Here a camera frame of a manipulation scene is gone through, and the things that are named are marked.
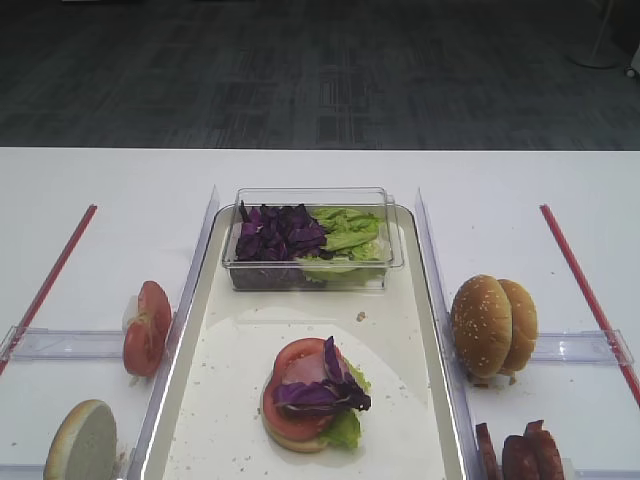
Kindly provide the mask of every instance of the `sesame seed bun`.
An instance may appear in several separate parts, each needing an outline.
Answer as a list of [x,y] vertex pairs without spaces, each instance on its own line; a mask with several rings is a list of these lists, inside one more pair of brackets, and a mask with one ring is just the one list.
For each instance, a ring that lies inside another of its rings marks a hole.
[[477,275],[458,290],[451,310],[456,350],[478,378],[494,376],[511,348],[511,304],[498,281]]
[[511,303],[511,320],[513,321],[511,348],[500,373],[512,376],[514,372],[526,366],[536,348],[538,316],[531,295],[522,285],[504,279],[498,282]]
[[531,358],[538,338],[536,307],[518,283],[470,278],[456,293],[451,317],[456,350],[473,376],[500,373],[514,380]]

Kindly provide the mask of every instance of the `sausage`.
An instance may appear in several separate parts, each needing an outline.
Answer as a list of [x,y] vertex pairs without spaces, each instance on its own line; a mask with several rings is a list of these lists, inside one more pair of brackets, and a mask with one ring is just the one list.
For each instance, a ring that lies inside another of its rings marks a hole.
[[478,448],[484,460],[484,469],[487,473],[487,480],[500,480],[498,476],[498,461],[496,460],[496,452],[493,450],[493,443],[489,435],[489,428],[486,423],[476,425],[476,438],[478,439]]
[[524,431],[538,462],[540,480],[564,480],[560,452],[551,434],[542,429],[542,422],[530,422]]
[[502,475],[504,480],[541,480],[533,446],[527,438],[509,435],[504,441]]

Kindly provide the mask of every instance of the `plastic container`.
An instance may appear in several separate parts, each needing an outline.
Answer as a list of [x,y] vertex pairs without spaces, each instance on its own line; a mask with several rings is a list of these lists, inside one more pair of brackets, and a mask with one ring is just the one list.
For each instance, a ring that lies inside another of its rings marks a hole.
[[[344,257],[308,261],[239,261],[236,245],[243,219],[240,212],[269,207],[303,204],[313,217],[323,207],[342,207],[373,214],[380,219],[380,247],[375,260],[355,261]],[[404,264],[399,241],[394,200],[382,188],[283,188],[241,189],[236,196],[234,212],[222,252],[222,265],[229,272],[233,288],[239,291],[268,290],[380,290],[387,282],[390,268]]]

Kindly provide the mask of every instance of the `tomato slice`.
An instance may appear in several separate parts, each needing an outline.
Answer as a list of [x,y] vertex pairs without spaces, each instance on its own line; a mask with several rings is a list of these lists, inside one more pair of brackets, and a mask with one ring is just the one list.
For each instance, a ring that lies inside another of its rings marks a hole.
[[138,294],[138,312],[148,312],[153,317],[153,323],[163,338],[167,337],[171,327],[171,305],[162,287],[153,280],[142,284]]
[[131,375],[152,376],[162,361],[164,338],[154,328],[151,317],[138,315],[129,325],[124,339],[122,358]]
[[296,360],[324,352],[321,338],[303,338],[284,347],[273,365],[271,381],[262,394],[262,411],[269,426],[278,434],[293,441],[310,440],[326,429],[333,415],[319,417],[288,417],[280,412],[273,402],[273,390],[282,382],[282,377]]
[[171,306],[160,285],[146,281],[138,294],[138,316],[127,329],[122,358],[127,372],[151,377],[162,361],[171,327]]

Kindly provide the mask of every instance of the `red straw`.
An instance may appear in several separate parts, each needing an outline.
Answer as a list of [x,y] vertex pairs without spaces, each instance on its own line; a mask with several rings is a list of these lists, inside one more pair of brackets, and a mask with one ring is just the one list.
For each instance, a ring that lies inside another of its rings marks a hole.
[[56,260],[56,263],[54,263],[53,267],[51,268],[49,275],[47,275],[47,278],[45,278],[44,282],[42,283],[40,290],[38,290],[38,293],[36,293],[36,296],[31,302],[31,305],[29,305],[29,308],[27,308],[27,311],[23,315],[22,320],[20,320],[20,324],[16,328],[13,338],[11,339],[11,344],[9,345],[9,348],[7,350],[7,357],[4,360],[0,360],[0,375],[2,375],[2,372],[4,372],[4,369],[9,363],[9,355],[16,347],[18,342],[20,342],[20,339],[24,335],[24,332],[27,330],[27,328],[29,328],[29,325],[31,325],[31,322],[36,316],[36,313],[38,313],[38,310],[40,310],[44,299],[47,298],[49,290],[51,290],[51,287],[58,278],[62,267],[64,267],[65,263],[67,263],[71,252],[73,252],[73,249],[80,241],[80,237],[82,237],[82,234],[87,229],[87,226],[89,225],[89,222],[93,218],[93,215],[96,213],[97,209],[97,206],[89,205],[87,211],[84,212],[84,215],[80,219],[80,223],[78,223],[78,226],[73,231],[73,234],[67,241],[67,244],[64,246],[62,253],[60,253],[58,260]]
[[[573,255],[571,251],[571,247],[569,247],[569,242],[562,234],[562,230],[560,230],[560,225],[556,221],[553,213],[551,213],[551,209],[548,205],[541,205],[540,210],[542,211],[542,215],[544,215],[549,228],[551,229],[551,233],[556,239],[562,254],[564,255],[565,260],[569,264],[569,268],[573,272],[573,276],[576,278],[578,285],[580,286],[580,290],[582,290],[582,294],[584,298],[587,300],[589,304],[589,308],[591,308],[591,312],[593,312],[593,316],[596,318],[600,329],[605,332],[609,343],[611,344],[611,348],[613,353],[616,355],[616,358],[620,359],[622,354],[620,350],[620,346],[618,345],[618,340],[612,332],[611,324],[609,320],[607,320],[607,316],[604,314],[602,307],[598,303],[593,290],[589,286],[589,282],[587,282],[587,277],[584,276],[580,265],[578,264],[578,260]],[[618,363],[620,370],[622,371],[622,375],[624,375],[625,380],[629,384],[629,388],[631,389],[631,393],[633,393],[634,398],[638,406],[640,406],[640,383],[638,382],[638,377],[636,377],[635,372],[633,371],[633,367],[631,365],[621,365]]]

